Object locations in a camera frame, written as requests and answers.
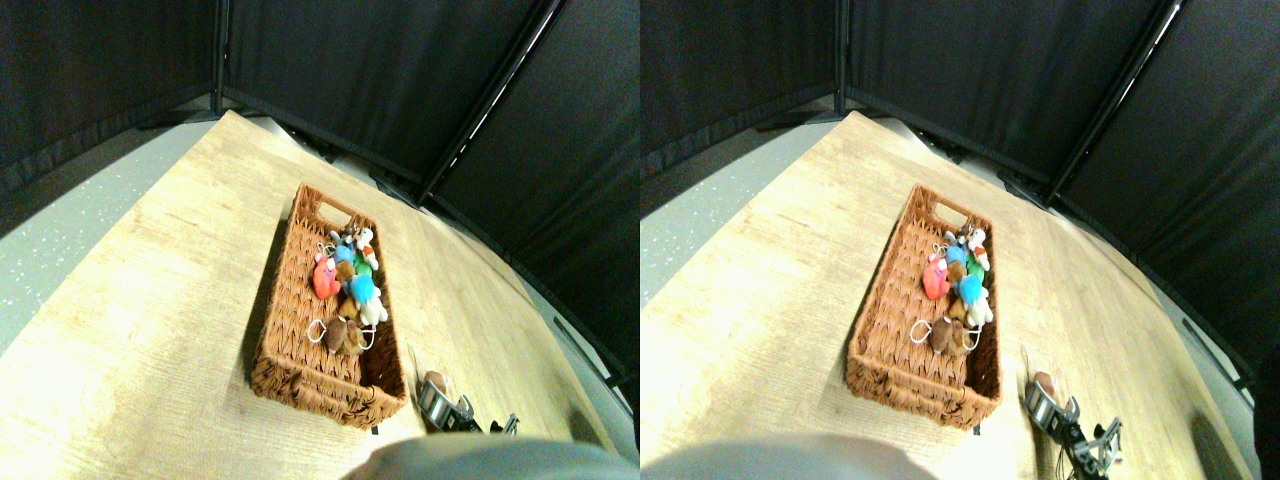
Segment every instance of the wooden table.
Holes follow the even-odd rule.
[[[845,384],[854,317],[915,183],[996,225],[1004,403],[982,435]],[[856,113],[694,255],[640,330],[641,465],[713,439],[813,431],[887,442],[943,479],[1052,477],[1059,449],[1019,404],[1025,344],[1078,398],[1085,431],[1124,422],[1112,477],[1249,476],[1138,269]]]
[[[407,375],[447,372],[485,426],[515,412],[521,436],[613,448],[493,252],[229,111],[0,357],[0,475],[338,477],[422,435],[412,407],[371,435],[250,390],[268,261],[301,182],[378,220]]]

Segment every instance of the plush keychain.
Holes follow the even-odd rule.
[[[374,297],[374,278],[369,275],[356,275],[351,278],[351,297],[356,300],[356,308],[364,310],[365,302]]]
[[[339,264],[343,261],[356,261],[356,251],[351,250],[351,247],[346,244],[339,244],[333,250],[333,261]]]
[[[956,237],[954,232],[947,230],[946,233],[942,234],[942,237],[946,238],[947,243],[950,244],[964,247],[965,238],[963,233],[960,234],[960,237]]]
[[[920,325],[925,328],[924,335],[915,338],[915,330]],[[933,353],[936,355],[961,356],[969,353],[973,348],[964,346],[963,339],[956,342],[957,329],[960,329],[959,325],[955,325],[950,317],[943,316],[933,320],[932,324],[928,320],[916,320],[908,335],[911,338],[911,343],[916,344],[924,343],[925,339],[929,340],[929,347],[933,348]]]
[[[951,291],[951,283],[947,282],[945,259],[937,253],[929,255],[929,264],[924,266],[924,274],[920,275],[920,280],[924,283],[924,296],[929,297],[929,300],[938,300],[946,296]]]
[[[978,298],[969,303],[969,314],[965,315],[965,321],[969,326],[982,328],[982,325],[989,324],[996,319],[996,314],[991,311],[991,303],[987,302],[987,296],[991,293],[986,288],[978,294]]]
[[[360,307],[360,321],[366,326],[372,326],[375,330],[378,329],[378,324],[387,321],[388,317],[387,308],[383,307],[381,296],[383,291],[374,287],[372,297]]]
[[[968,310],[964,306],[964,300],[956,298],[951,302],[951,308],[947,308],[947,316],[952,319],[964,319]]]
[[[315,330],[316,325],[320,325],[320,335],[311,337],[311,332]],[[347,339],[347,319],[340,316],[329,320],[315,319],[307,325],[307,339],[311,343],[324,340],[324,346],[329,349],[329,353],[338,353],[338,348],[342,348],[343,342]]]
[[[356,250],[364,256],[365,262],[369,264],[374,270],[378,270],[378,257],[374,255],[374,247],[369,242],[374,241],[374,230],[367,228],[360,229],[360,237],[356,238]]]
[[[963,261],[952,261],[947,264],[947,282],[955,284],[968,274],[969,269],[965,269],[965,264]]]
[[[360,315],[360,307],[356,306],[356,300],[348,294],[347,300],[343,300],[342,305],[338,305],[338,316],[355,319],[356,315]]]
[[[980,228],[975,228],[972,233],[969,233],[966,243],[969,251],[973,252],[974,259],[978,260],[978,265],[982,265],[983,271],[991,270],[991,261],[987,260],[987,248],[982,246],[982,242],[986,241],[987,232],[983,232]]]
[[[964,262],[965,250],[963,247],[956,247],[955,244],[947,247],[947,264]]]
[[[316,269],[311,273],[311,283],[315,285],[316,296],[329,298],[342,289],[342,283],[337,279],[333,259],[324,253],[316,253]]]
[[[338,280],[338,283],[342,284],[346,284],[347,280],[351,280],[352,276],[356,276],[356,268],[351,266],[351,262],[346,260],[339,261],[338,265],[333,269],[333,271],[334,271],[334,278]]]
[[[977,275],[965,275],[965,278],[960,279],[960,283],[956,284],[956,293],[960,296],[960,300],[964,300],[965,310],[973,306],[973,302],[978,300],[982,291],[982,279]]]

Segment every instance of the gray floor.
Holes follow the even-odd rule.
[[[947,157],[941,150],[920,141],[897,119],[884,118],[874,122],[904,138],[925,146],[938,156]],[[690,161],[727,164],[727,166],[640,220],[641,307],[730,218],[832,128],[835,128],[833,123],[801,125],[781,134],[778,132],[746,131],[691,159]],[[960,168],[1005,188],[1005,183],[997,177],[1000,168],[989,160],[965,157],[961,160]],[[1052,212],[1069,218],[1057,211]],[[1071,221],[1102,238],[1079,220],[1071,219]],[[1230,367],[1230,362],[1226,361],[1221,349],[1203,332],[1188,330],[1183,325],[1183,319],[1187,315],[1169,301],[1169,297],[1160,292],[1160,288],[1155,284],[1152,287],[1161,297],[1169,320],[1181,334],[1183,343],[1201,376],[1204,378],[1204,384],[1213,401],[1217,402],[1231,436],[1240,447],[1245,463],[1254,477],[1261,477],[1258,457],[1253,449],[1253,401],[1231,387],[1231,381],[1239,375]],[[1226,365],[1226,371],[1221,370],[1220,362]]]
[[[292,141],[270,118],[250,120]],[[212,125],[214,122],[205,122],[124,132],[5,198],[5,204],[14,207],[0,212],[0,227],[10,229],[0,237],[0,265],[5,265],[0,274],[17,283],[0,288],[0,355],[93,244]],[[358,157],[339,156],[334,166],[375,184],[369,175],[369,163]],[[556,325],[553,319],[559,317],[556,308],[527,283],[525,289],[564,351],[618,453],[639,465],[640,451],[631,416],[620,403],[620,393],[605,387],[596,374],[608,375],[604,365],[572,326],[566,325],[566,335]]]

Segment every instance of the black curtain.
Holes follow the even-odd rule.
[[[227,96],[420,180],[534,4],[236,0]]]
[[[1189,1],[1066,189],[1257,370],[1280,339],[1280,4]]]
[[[852,1],[852,99],[1047,182],[1158,0]]]
[[[211,91],[215,5],[0,4],[0,193]]]
[[[644,177],[835,91],[835,0],[641,1]]]
[[[635,375],[639,14],[568,1],[434,196]],[[639,380],[622,389],[639,412]]]

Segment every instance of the blue plush toy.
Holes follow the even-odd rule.
[[[333,261],[342,262],[343,260],[349,261],[352,266],[356,265],[356,253],[351,251],[348,246],[338,246],[333,252]]]
[[[973,305],[982,296],[982,279],[978,275],[965,275],[960,279],[956,291],[960,292],[960,300],[964,301],[964,305]]]
[[[369,302],[369,300],[374,297],[374,278],[369,275],[352,276],[351,297],[360,305]]]
[[[964,261],[965,256],[964,247],[954,244],[947,247],[947,265],[951,265],[952,261]]]

